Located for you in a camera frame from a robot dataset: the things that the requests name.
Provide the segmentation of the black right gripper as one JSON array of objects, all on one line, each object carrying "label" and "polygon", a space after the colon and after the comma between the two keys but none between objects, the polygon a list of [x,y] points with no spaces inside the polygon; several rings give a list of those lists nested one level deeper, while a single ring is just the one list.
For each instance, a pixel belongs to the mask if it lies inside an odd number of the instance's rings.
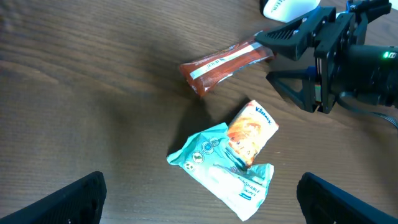
[{"label": "black right gripper", "polygon": [[335,7],[317,7],[282,26],[258,33],[256,42],[298,61],[315,45],[314,39],[322,30],[315,49],[317,71],[308,67],[269,72],[267,80],[283,99],[310,113],[317,108],[317,72],[319,111],[323,113],[329,113],[345,95],[369,105],[391,106],[392,49],[364,43],[368,24],[390,13],[391,8],[389,1],[350,1],[347,11],[336,17]]}]

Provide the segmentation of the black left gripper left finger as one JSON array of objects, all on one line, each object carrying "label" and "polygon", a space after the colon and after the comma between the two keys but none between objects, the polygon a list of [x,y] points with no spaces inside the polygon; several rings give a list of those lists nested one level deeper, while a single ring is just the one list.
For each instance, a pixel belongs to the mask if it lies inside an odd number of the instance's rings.
[{"label": "black left gripper left finger", "polygon": [[1,218],[1,224],[99,224],[106,194],[103,173],[95,171]]}]

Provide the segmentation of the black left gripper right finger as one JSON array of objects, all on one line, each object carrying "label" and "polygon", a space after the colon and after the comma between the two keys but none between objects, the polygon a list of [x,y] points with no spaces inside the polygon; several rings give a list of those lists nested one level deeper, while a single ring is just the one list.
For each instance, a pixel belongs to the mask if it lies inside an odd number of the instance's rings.
[{"label": "black left gripper right finger", "polygon": [[397,218],[310,172],[298,182],[297,200],[307,224],[397,224]]}]

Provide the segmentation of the orange Kleenex tissue pack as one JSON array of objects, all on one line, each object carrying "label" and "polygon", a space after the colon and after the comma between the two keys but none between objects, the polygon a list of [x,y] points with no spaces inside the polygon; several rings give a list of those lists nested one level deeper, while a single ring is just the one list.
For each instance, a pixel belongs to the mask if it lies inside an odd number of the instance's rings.
[{"label": "orange Kleenex tissue pack", "polygon": [[228,126],[229,146],[246,167],[252,166],[279,125],[256,100],[247,103]]}]

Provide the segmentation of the orange snack bar wrapper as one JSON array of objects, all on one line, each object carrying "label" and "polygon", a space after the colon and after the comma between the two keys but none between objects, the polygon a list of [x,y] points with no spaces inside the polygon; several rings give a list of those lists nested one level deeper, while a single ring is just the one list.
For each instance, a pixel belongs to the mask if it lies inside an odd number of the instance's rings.
[{"label": "orange snack bar wrapper", "polygon": [[255,37],[253,35],[222,51],[183,63],[179,66],[180,73],[196,94],[204,96],[238,70],[274,58],[273,51],[255,41]]}]

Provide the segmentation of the teal flushable wipes packet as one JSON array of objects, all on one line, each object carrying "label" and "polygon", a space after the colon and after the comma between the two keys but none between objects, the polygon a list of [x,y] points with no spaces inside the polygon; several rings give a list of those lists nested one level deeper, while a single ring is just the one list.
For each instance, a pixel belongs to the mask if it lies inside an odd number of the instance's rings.
[{"label": "teal flushable wipes packet", "polygon": [[266,200],[274,166],[245,167],[231,152],[227,130],[227,124],[221,123],[195,133],[166,160],[180,166],[246,221]]}]

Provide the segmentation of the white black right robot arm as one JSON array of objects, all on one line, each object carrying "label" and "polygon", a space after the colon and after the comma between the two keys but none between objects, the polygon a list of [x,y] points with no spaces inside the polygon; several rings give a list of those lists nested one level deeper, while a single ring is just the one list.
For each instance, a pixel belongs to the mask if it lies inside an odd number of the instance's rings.
[{"label": "white black right robot arm", "polygon": [[340,14],[334,7],[317,7],[258,33],[256,42],[293,61],[314,49],[313,66],[269,72],[268,81],[310,113],[328,114],[344,93],[369,105],[397,106],[397,47],[364,43],[368,24],[391,9],[388,0],[348,1]]}]

